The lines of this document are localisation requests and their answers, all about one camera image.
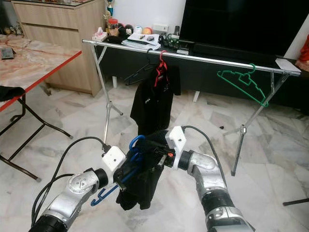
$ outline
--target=red hanger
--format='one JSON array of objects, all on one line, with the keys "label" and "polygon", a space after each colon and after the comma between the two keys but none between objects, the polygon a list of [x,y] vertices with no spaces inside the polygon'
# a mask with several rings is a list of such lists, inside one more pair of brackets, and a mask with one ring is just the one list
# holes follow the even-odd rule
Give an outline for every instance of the red hanger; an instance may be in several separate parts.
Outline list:
[{"label": "red hanger", "polygon": [[159,81],[159,77],[162,76],[167,70],[168,70],[168,66],[166,65],[166,62],[163,60],[162,58],[162,54],[166,52],[166,50],[163,50],[160,53],[160,63],[159,65],[156,67],[156,71],[157,71],[157,76],[155,78],[155,83],[154,83],[154,87],[157,86],[157,83]]},{"label": "red hanger", "polygon": [[163,51],[160,53],[160,61],[164,61],[164,60],[162,59],[162,54],[163,54],[164,52],[166,52],[166,50],[163,50]]}]

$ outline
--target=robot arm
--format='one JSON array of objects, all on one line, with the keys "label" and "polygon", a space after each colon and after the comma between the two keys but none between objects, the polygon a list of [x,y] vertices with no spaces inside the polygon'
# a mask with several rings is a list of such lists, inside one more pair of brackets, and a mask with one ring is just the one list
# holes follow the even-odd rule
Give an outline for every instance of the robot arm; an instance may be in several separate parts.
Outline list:
[{"label": "robot arm", "polygon": [[[175,156],[172,163],[169,160],[167,164],[167,155],[163,155],[158,165],[183,169],[195,178],[208,231],[252,232],[229,196],[217,161],[209,155],[183,151],[186,139],[181,127],[169,131],[166,141],[169,147],[175,150]],[[114,174],[117,169],[122,168],[125,159],[126,156],[119,148],[112,147],[103,157],[104,169],[87,170],[72,176],[66,189],[47,207],[30,232],[66,232],[78,216],[82,204],[92,194],[113,182],[118,183]]]}]

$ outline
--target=white wall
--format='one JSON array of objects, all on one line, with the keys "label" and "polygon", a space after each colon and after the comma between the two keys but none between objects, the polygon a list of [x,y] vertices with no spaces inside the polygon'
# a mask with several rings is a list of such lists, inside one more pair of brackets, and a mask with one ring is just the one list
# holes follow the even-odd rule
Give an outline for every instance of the white wall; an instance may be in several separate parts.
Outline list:
[{"label": "white wall", "polygon": [[[169,32],[181,26],[185,0],[115,0],[113,17],[120,23],[152,27],[153,23],[169,25]],[[284,57],[297,59],[309,34],[309,15]]]},{"label": "white wall", "polygon": [[183,21],[185,0],[115,0],[113,18],[119,23],[151,27],[153,23],[169,25],[169,32]]},{"label": "white wall", "polygon": [[290,59],[297,59],[300,55],[300,50],[304,46],[307,36],[309,34],[309,15],[307,16],[303,26],[298,31],[291,46],[285,53],[284,57]]}]

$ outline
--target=wooden cabinet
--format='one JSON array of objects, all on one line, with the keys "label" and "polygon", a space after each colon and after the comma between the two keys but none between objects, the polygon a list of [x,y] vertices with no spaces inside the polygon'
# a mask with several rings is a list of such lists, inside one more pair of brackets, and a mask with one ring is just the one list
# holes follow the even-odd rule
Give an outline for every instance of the wooden cabinet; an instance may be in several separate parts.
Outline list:
[{"label": "wooden cabinet", "polygon": [[104,0],[67,5],[14,0],[12,4],[27,38],[82,50],[46,82],[95,96],[101,84],[90,46],[82,39],[91,39],[98,27],[104,26]]}]

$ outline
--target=tissue box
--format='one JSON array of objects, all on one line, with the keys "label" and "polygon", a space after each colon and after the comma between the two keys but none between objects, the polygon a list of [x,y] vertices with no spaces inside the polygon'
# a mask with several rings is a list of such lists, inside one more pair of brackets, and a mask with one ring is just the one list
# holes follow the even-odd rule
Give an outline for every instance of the tissue box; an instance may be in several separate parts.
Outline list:
[{"label": "tissue box", "polygon": [[102,28],[98,28],[98,31],[92,36],[92,40],[102,42],[107,36],[108,34],[104,32]]}]

